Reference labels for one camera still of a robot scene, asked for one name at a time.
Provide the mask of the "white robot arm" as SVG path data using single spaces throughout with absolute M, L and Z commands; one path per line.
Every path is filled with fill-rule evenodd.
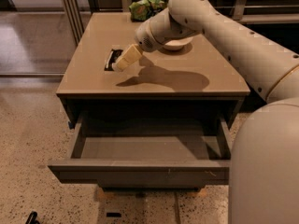
M 122 71 L 166 42 L 202 34 L 265 100 L 239 129 L 231 153 L 230 224 L 299 224 L 299 59 L 215 10 L 169 0 L 144 21 L 111 67 Z

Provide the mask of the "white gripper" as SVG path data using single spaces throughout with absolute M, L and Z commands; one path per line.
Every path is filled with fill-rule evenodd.
M 142 22 L 135 30 L 135 42 L 137 44 L 130 45 L 112 64 L 113 71 L 121 72 L 121 70 L 138 61 L 143 55 L 143 50 L 146 52 L 155 51 L 156 43 L 150 31 L 150 21 Z

